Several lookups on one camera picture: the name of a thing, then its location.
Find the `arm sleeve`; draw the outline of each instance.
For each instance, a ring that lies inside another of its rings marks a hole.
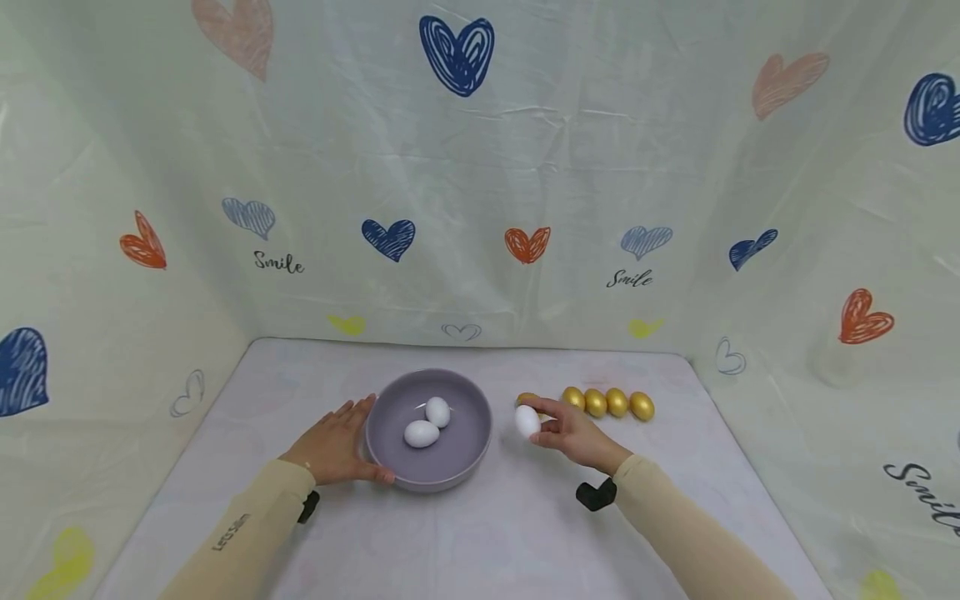
[[[253,600],[274,554],[290,535],[314,487],[310,471],[271,461],[158,600]]]
[[[633,455],[613,482],[620,512],[690,600],[796,600],[743,541],[678,490],[656,463]]]

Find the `orange heart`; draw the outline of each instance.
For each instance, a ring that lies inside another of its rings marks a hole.
[[[154,228],[150,227],[150,222],[139,210],[135,210],[133,214],[140,237],[132,233],[124,235],[120,238],[120,250],[138,265],[151,269],[166,269],[167,255],[160,244],[160,238],[156,237]]]
[[[546,243],[550,241],[550,228],[539,228],[533,238],[528,238],[523,229],[507,229],[503,235],[507,242],[507,250],[517,260],[525,265],[537,262],[546,250]]]
[[[827,72],[830,57],[823,52],[803,55],[783,68],[783,57],[771,55],[754,82],[754,112],[763,120],[815,84]]]
[[[893,315],[870,313],[874,296],[869,290],[853,290],[847,303],[843,305],[843,318],[840,321],[839,340],[844,344],[863,344],[880,337],[894,328]]]
[[[234,0],[230,14],[220,0],[193,0],[193,17],[207,39],[260,81],[274,45],[274,14],[269,0]]]

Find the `heart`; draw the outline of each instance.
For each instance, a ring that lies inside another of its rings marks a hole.
[[[461,98],[487,77],[493,56],[493,25],[487,19],[473,21],[455,36],[442,19],[427,15],[420,20],[420,42],[437,79]]]
[[[66,600],[93,572],[95,548],[80,527],[68,527],[54,540],[54,567],[36,580],[27,600]]]
[[[537,229],[533,238],[528,238],[523,229],[507,229],[503,240],[514,258],[525,265],[532,265],[546,251],[547,242],[550,241],[550,228]]]
[[[478,338],[480,334],[483,333],[483,329],[480,328],[480,325],[476,324],[466,324],[462,327],[446,324],[441,325],[440,329],[442,329],[446,335],[450,336],[454,340],[457,340],[458,342],[469,342],[470,340]]]
[[[363,317],[350,317],[349,319],[341,319],[336,315],[327,315],[326,317],[333,323],[334,327],[347,335],[360,335],[367,328],[367,322],[363,320]]]
[[[720,338],[716,351],[717,370],[724,375],[739,375],[747,370],[747,359],[740,352],[731,352],[727,336]]]
[[[170,405],[170,416],[177,419],[189,415],[204,401],[204,389],[204,372],[197,369],[190,373],[183,386],[183,395]]]
[[[252,231],[262,237],[263,241],[267,241],[267,233],[276,223],[276,215],[269,206],[256,200],[243,204],[236,198],[224,198],[221,205],[231,223]]]
[[[221,0],[193,0],[193,17],[207,39],[261,82],[274,45],[274,15],[269,0],[234,0],[233,14]]]
[[[50,401],[47,395],[47,345],[36,329],[14,329],[0,341],[0,417],[9,417]]]
[[[776,229],[767,229],[756,240],[743,240],[733,244],[730,246],[730,264],[733,265],[735,270],[739,271],[743,263],[750,260],[751,256],[773,244],[777,235]]]
[[[371,246],[394,262],[400,262],[400,257],[414,243],[414,235],[417,234],[414,222],[406,220],[397,221],[389,229],[384,229],[373,219],[367,219],[360,230]]]
[[[869,290],[853,290],[843,305],[843,317],[840,320],[839,340],[844,344],[864,344],[875,340],[894,328],[893,315],[870,313],[874,296]]]
[[[830,57],[823,52],[803,55],[783,68],[783,57],[770,55],[754,82],[754,113],[760,121],[814,85],[827,72]]]
[[[903,128],[921,146],[934,146],[960,136],[960,97],[953,78],[943,73],[923,76],[906,101]]]
[[[660,329],[660,326],[663,324],[663,319],[657,319],[656,321],[647,324],[640,319],[633,319],[630,321],[630,333],[633,334],[638,340],[649,337],[657,332],[657,329]]]
[[[151,269],[166,269],[167,255],[160,244],[160,238],[156,237],[154,228],[150,227],[150,222],[139,210],[135,210],[133,216],[136,218],[136,228],[140,232],[140,237],[132,233],[124,235],[120,238],[120,250],[138,265]]]
[[[673,237],[671,228],[652,228],[649,231],[642,227],[635,227],[623,234],[620,248],[636,256],[639,260],[644,254],[652,252],[666,244]]]

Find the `bowl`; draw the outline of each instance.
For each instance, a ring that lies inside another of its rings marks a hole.
[[[426,419],[433,396],[450,406],[450,423],[426,448],[403,441],[403,430]],[[373,461],[396,475],[394,485],[409,492],[449,490],[480,465],[493,431],[490,404],[475,383],[446,369],[408,372],[383,389],[367,416],[367,450]]]

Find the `gold egg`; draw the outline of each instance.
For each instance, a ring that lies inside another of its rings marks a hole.
[[[630,394],[630,410],[640,420],[650,420],[654,417],[654,401],[643,392]]]
[[[630,400],[623,390],[610,388],[607,390],[607,410],[618,419],[627,414],[630,410]]]
[[[580,410],[587,410],[587,399],[584,398],[584,393],[573,386],[566,388],[560,398],[562,398],[564,402],[573,404]]]
[[[585,391],[584,400],[587,402],[587,412],[593,417],[600,419],[607,414],[607,397],[600,390],[590,388]]]

